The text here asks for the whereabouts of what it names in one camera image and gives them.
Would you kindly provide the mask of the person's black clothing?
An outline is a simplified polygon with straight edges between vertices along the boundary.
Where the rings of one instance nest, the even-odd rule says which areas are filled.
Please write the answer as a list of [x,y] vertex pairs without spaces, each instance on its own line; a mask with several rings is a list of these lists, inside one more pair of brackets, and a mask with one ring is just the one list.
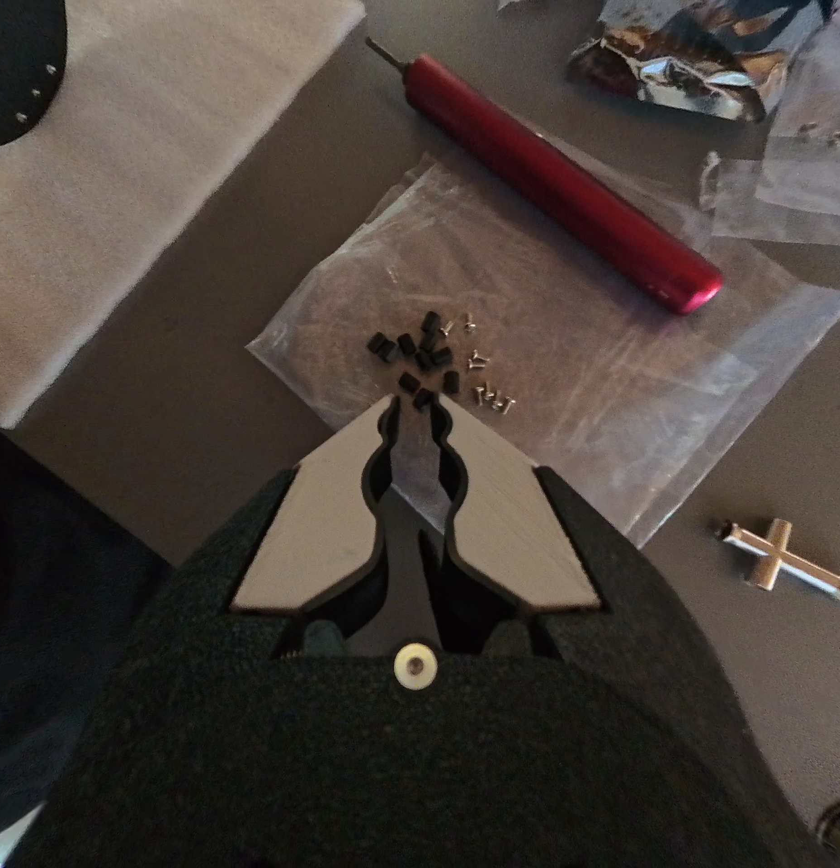
[[0,832],[46,799],[173,572],[0,430]]

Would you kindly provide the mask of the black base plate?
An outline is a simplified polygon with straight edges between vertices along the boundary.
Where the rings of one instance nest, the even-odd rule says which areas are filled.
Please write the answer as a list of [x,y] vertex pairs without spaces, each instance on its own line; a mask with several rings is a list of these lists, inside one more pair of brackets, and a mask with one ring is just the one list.
[[0,1],[0,146],[41,122],[66,62],[64,1]]

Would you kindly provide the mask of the cluster of screws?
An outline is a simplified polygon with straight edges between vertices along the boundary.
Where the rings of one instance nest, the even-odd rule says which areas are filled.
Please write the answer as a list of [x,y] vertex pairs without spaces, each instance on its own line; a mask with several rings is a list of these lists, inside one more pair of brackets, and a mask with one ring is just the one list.
[[[430,310],[421,320],[417,332],[403,331],[391,336],[384,331],[373,331],[364,342],[364,349],[384,365],[403,365],[396,377],[396,388],[416,413],[429,412],[439,396],[456,399],[468,390],[476,406],[506,416],[518,406],[515,396],[494,387],[488,380],[477,385],[465,385],[466,376],[483,373],[492,363],[488,353],[476,348],[457,348],[456,338],[472,337],[476,330],[477,322],[470,313],[465,314],[458,324],[457,320],[448,320],[439,312]],[[412,406],[420,387],[435,393],[423,412]]]

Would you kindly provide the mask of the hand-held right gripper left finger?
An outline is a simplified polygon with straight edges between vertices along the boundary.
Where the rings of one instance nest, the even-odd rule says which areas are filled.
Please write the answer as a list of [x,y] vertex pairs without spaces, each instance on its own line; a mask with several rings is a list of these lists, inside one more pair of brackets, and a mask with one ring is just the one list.
[[382,563],[400,398],[386,395],[302,458],[231,601],[236,613],[312,613]]

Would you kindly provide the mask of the small bag labelled M2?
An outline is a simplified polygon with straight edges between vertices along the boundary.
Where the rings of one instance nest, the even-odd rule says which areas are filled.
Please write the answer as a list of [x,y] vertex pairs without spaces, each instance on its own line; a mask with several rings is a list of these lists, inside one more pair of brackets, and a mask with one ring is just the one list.
[[708,154],[715,236],[840,246],[840,2],[792,68],[759,160]]

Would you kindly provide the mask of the white foam sheet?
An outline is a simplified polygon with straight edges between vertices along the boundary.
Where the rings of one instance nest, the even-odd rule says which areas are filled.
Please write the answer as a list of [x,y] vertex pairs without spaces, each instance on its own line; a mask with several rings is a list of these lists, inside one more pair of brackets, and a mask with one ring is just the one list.
[[0,146],[14,428],[365,17],[361,2],[65,2],[47,114]]

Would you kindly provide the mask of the metal cross wrench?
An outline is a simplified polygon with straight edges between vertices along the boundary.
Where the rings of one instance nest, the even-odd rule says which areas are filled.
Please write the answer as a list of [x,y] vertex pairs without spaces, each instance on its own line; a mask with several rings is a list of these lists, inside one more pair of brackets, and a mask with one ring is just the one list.
[[715,531],[719,542],[755,558],[746,578],[752,587],[772,591],[779,574],[787,573],[840,603],[840,575],[793,553],[792,534],[793,524],[781,518],[773,518],[763,535],[733,521],[721,523]]

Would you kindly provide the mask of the magenta electric screwdriver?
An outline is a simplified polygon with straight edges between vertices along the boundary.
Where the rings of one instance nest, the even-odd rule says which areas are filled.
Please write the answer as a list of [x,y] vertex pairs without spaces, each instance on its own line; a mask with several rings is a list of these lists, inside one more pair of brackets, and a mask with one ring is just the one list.
[[399,73],[414,111],[645,296],[686,316],[721,290],[717,266],[439,61],[401,61],[371,37],[364,43]]

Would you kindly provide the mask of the silver foil bag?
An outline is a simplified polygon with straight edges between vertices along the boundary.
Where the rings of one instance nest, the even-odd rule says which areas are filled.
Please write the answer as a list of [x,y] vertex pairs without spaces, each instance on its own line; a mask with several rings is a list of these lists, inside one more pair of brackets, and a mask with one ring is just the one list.
[[567,78],[634,102],[758,123],[793,59],[797,2],[605,2]]

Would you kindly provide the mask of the large clear plastic bag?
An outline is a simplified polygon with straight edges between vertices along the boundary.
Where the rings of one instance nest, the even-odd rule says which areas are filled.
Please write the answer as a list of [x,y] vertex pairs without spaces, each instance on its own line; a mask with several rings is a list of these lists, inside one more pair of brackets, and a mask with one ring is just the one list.
[[564,150],[719,266],[719,296],[669,313],[469,157],[425,156],[247,351],[340,429],[424,376],[377,359],[373,335],[418,343],[435,311],[462,406],[641,546],[838,322],[840,289],[713,237],[667,185]]

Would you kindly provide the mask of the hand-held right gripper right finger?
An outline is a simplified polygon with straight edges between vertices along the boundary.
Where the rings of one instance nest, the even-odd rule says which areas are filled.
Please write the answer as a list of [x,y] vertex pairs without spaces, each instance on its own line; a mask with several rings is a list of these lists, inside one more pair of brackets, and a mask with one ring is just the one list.
[[601,599],[537,476],[539,465],[447,396],[429,411],[455,566],[529,615]]

